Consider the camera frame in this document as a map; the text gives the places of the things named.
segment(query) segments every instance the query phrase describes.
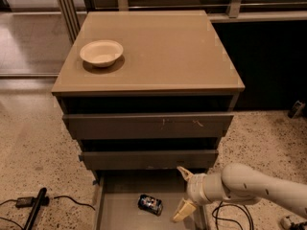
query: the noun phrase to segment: floor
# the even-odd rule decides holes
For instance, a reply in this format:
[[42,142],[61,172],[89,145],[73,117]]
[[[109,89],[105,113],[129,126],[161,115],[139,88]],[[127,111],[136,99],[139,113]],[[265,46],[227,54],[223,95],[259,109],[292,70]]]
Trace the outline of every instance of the floor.
[[[57,73],[69,48],[60,16],[0,13],[0,73]],[[37,196],[46,188],[50,203],[41,207],[33,229],[93,229],[95,211],[91,207],[69,198],[54,198],[71,196],[96,207],[98,186],[79,161],[80,148],[63,125],[61,110],[51,95],[53,83],[54,79],[0,79],[0,204]],[[307,184],[306,118],[290,119],[286,111],[236,111],[234,115],[219,145],[218,160],[208,173],[240,162],[267,175]],[[0,205],[1,230],[21,229],[1,218],[26,224],[31,209],[17,209],[14,204]],[[217,229],[211,217],[217,205],[205,207],[211,230]],[[280,220],[290,214],[265,199],[248,208],[254,229],[259,230],[282,229]],[[221,210],[221,217],[237,219],[248,229],[246,217],[236,208]],[[219,229],[240,228],[221,221]]]

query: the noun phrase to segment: drawer front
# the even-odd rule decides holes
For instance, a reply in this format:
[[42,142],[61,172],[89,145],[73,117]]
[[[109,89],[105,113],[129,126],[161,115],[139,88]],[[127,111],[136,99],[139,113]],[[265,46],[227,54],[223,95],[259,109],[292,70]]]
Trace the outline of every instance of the drawer front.
[[186,151],[83,152],[82,160],[92,171],[211,168],[218,156],[215,149]]
[[72,114],[63,115],[73,139],[222,137],[232,114]]

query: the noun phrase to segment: desk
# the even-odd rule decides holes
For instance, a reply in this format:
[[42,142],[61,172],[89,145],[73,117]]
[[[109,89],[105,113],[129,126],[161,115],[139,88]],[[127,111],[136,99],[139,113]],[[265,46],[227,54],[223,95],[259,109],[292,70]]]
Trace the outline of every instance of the desk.
[[[86,43],[99,39],[124,47],[123,56],[107,69],[94,68],[79,56]],[[114,171],[212,167],[244,88],[204,11],[108,11],[88,14],[52,93],[80,144],[82,161],[103,185],[106,174]],[[142,184],[135,178],[108,181],[113,185],[109,188],[123,189],[121,196],[129,193],[125,198],[131,196],[131,184],[135,194],[136,185]],[[174,185],[164,192],[164,183],[162,188],[154,183],[145,192],[166,196],[161,199],[167,202],[173,196],[176,204],[184,185]],[[180,193],[167,195],[174,188]],[[163,222],[175,210],[166,208]],[[107,222],[116,224],[116,217]]]

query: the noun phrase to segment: black cable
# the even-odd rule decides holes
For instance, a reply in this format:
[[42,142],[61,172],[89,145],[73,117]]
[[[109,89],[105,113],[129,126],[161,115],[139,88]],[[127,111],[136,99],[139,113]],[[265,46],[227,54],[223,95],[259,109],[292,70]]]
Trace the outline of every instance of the black cable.
[[23,227],[22,227],[21,225],[19,225],[17,222],[15,222],[15,221],[13,221],[13,220],[11,220],[11,219],[9,219],[9,218],[1,218],[1,217],[0,217],[0,219],[9,221],[9,222],[11,222],[11,223],[14,223],[15,225],[19,226],[21,230],[23,230]]
[[92,209],[95,211],[95,208],[94,208],[92,205],[86,204],[86,203],[79,203],[79,202],[77,202],[74,198],[72,198],[72,197],[69,196],[69,195],[58,195],[58,196],[55,196],[54,199],[61,198],[61,197],[67,197],[67,198],[69,198],[70,200],[72,200],[73,202],[75,202],[75,203],[77,203],[77,204],[79,204],[79,205],[82,205],[82,206],[88,206],[88,207],[92,208]]
[[244,214],[246,215],[246,217],[248,218],[249,230],[254,230],[254,225],[253,225],[253,220],[252,220],[251,214],[250,214],[248,208],[247,208],[245,205],[243,206],[244,209],[245,209],[245,210],[244,210],[243,208],[241,208],[241,207],[238,206],[238,205],[235,205],[235,204],[226,204],[226,205],[223,205],[222,202],[221,202],[221,203],[219,204],[219,206],[216,207],[216,208],[214,209],[214,211],[212,212],[212,217],[215,218],[215,225],[216,225],[216,227],[217,227],[217,230],[219,230],[218,219],[235,222],[236,224],[238,224],[238,225],[240,226],[241,230],[243,230],[242,225],[241,225],[238,221],[236,221],[236,220],[234,220],[234,219],[219,218],[219,217],[218,217],[220,209],[223,208],[223,207],[228,207],[228,206],[236,207],[236,208],[240,209],[241,211],[243,211]]
[[0,203],[0,206],[3,205],[3,204],[5,204],[5,203],[8,203],[8,202],[17,202],[17,200],[15,200],[15,199],[9,199],[9,200],[7,200],[7,201],[4,201],[4,202]]

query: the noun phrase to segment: cable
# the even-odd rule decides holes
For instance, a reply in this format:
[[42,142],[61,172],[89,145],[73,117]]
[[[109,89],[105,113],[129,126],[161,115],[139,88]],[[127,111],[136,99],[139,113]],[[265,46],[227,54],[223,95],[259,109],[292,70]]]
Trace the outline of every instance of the cable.
[[15,200],[15,199],[9,199],[9,200],[7,200],[7,201],[4,201],[4,202],[0,203],[0,206],[3,205],[3,204],[5,204],[5,203],[8,203],[8,202],[17,202],[17,200]]
[[58,196],[55,196],[54,199],[61,198],[61,197],[67,197],[67,198],[69,198],[70,200],[72,200],[73,202],[75,202],[75,203],[77,203],[77,204],[79,204],[79,205],[82,205],[82,206],[88,206],[88,207],[92,208],[92,209],[95,211],[95,208],[94,208],[92,205],[86,204],[86,203],[79,203],[79,202],[77,202],[74,198],[72,198],[72,197],[69,196],[69,195],[58,195]]
[[17,222],[11,220],[11,219],[8,219],[8,218],[1,218],[0,219],[3,219],[3,220],[6,220],[6,221],[9,221],[11,223],[14,223],[15,225],[19,226],[21,230],[23,230],[23,227],[21,225],[19,225]]
[[219,218],[219,217],[218,217],[220,209],[221,209],[221,208],[224,208],[224,207],[229,207],[229,206],[236,207],[236,208],[240,209],[241,211],[243,211],[243,213],[244,213],[244,214],[247,216],[247,218],[248,218],[249,230],[254,230],[254,225],[253,225],[253,220],[252,220],[251,214],[250,214],[248,208],[247,208],[245,205],[244,205],[244,209],[243,209],[243,208],[241,208],[240,206],[235,205],[235,204],[226,204],[226,205],[223,205],[222,202],[221,202],[221,203],[219,204],[219,206],[216,207],[216,208],[213,210],[213,212],[212,212],[212,217],[215,219],[215,225],[216,225],[216,227],[217,227],[217,230],[219,230],[218,219],[220,219],[220,220],[227,220],[227,221],[231,221],[231,222],[235,222],[236,224],[239,225],[240,229],[243,230],[242,225],[241,225],[238,221],[236,221],[236,220],[234,220],[234,219]]

